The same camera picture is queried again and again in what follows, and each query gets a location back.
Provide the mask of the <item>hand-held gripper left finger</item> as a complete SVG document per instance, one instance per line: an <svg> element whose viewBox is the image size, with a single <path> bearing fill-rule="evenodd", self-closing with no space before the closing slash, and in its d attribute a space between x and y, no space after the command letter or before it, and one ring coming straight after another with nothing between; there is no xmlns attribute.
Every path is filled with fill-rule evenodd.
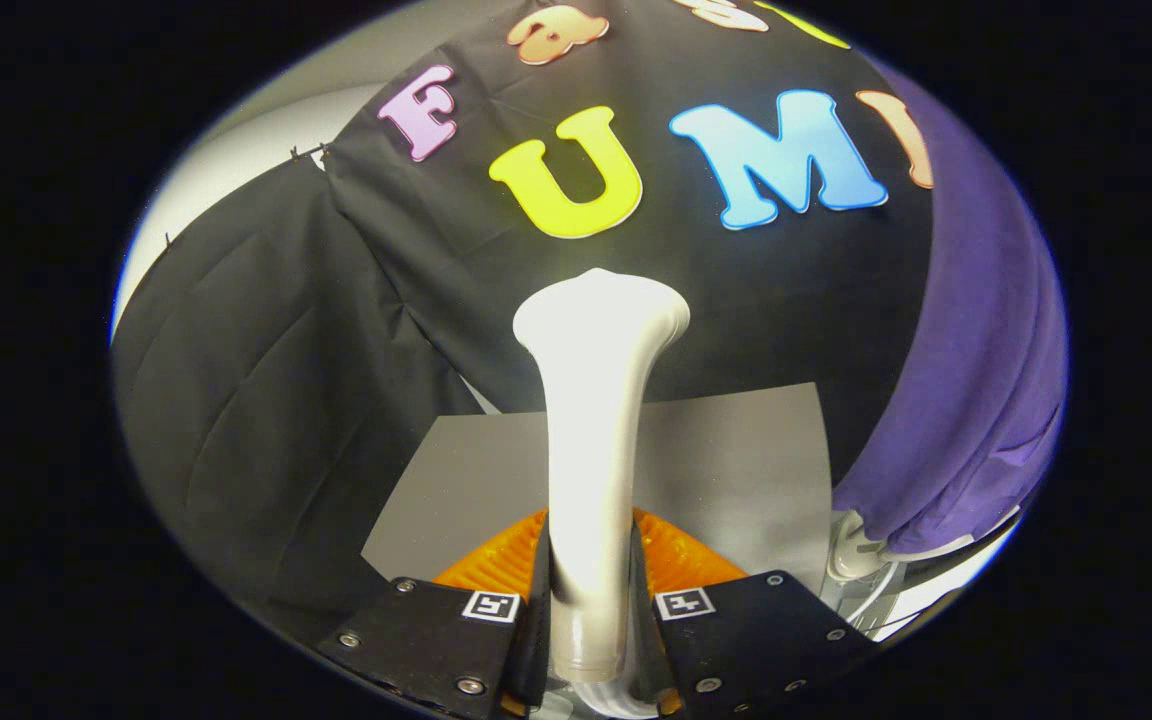
<svg viewBox="0 0 1152 720"><path fill-rule="evenodd" d="M448 719L525 719L548 683L547 511L435 579L397 577L316 643L326 661Z"/></svg>

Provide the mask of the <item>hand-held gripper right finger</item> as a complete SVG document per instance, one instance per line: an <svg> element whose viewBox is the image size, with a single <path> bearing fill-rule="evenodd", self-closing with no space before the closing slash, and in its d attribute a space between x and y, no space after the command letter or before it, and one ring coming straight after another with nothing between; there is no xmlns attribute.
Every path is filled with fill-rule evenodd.
<svg viewBox="0 0 1152 720"><path fill-rule="evenodd" d="M790 573L748 574L650 511L634 521L659 717L783 719L881 652Z"/></svg>

